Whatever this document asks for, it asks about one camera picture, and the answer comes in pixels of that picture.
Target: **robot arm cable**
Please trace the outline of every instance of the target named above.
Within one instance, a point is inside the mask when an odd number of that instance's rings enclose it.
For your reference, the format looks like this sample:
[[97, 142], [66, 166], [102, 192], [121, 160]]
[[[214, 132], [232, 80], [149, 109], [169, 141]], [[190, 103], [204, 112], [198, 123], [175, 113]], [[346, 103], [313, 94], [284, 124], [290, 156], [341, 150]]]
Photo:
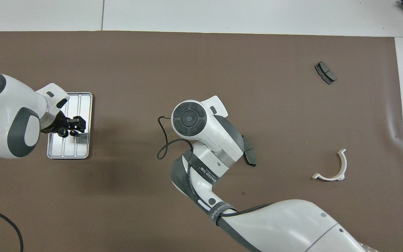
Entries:
[[23, 245], [23, 238], [21, 236], [21, 232], [18, 229], [18, 227], [11, 221], [9, 218], [5, 217], [2, 213], [0, 213], [0, 217], [3, 218], [5, 221], [7, 221], [16, 231], [16, 234], [18, 235], [18, 239], [20, 240], [20, 252], [23, 252], [24, 245]]
[[[189, 142], [189, 140], [187, 140], [187, 139], [178, 138], [178, 139], [175, 139], [175, 140], [172, 140], [172, 141], [168, 142], [168, 134], [166, 133], [166, 130], [164, 129], [163, 124], [161, 124], [161, 121], [160, 121], [162, 118], [170, 119], [170, 117], [167, 117], [167, 116], [160, 116], [160, 117], [158, 117], [158, 124], [160, 125], [161, 129], [163, 130], [164, 137], [165, 137], [165, 139], [166, 139], [166, 144], [158, 151], [158, 153], [156, 154], [156, 157], [157, 157], [158, 159], [160, 159], [160, 160], [163, 159], [163, 158], [167, 155], [167, 153], [168, 153], [168, 147], [169, 147], [169, 145], [173, 144], [174, 142], [178, 142], [178, 141], [187, 142], [187, 144], [189, 145], [189, 150], [190, 150], [190, 151], [193, 151], [194, 148], [193, 148], [193, 146], [192, 146], [192, 143]], [[161, 153], [163, 150], [165, 150], [165, 152], [164, 152], [163, 156], [160, 156], [160, 153]]]
[[259, 206], [255, 206], [255, 207], [252, 207], [252, 208], [249, 208], [249, 209], [245, 209], [245, 210], [238, 211], [238, 212], [233, 212], [233, 213], [221, 213], [220, 217], [230, 217], [230, 216], [235, 216], [235, 215], [239, 215], [239, 214], [246, 214], [248, 212], [256, 211], [256, 210], [259, 210], [261, 208], [267, 207], [267, 206], [269, 206], [271, 204], [272, 203], [262, 204], [262, 205], [259, 205]]

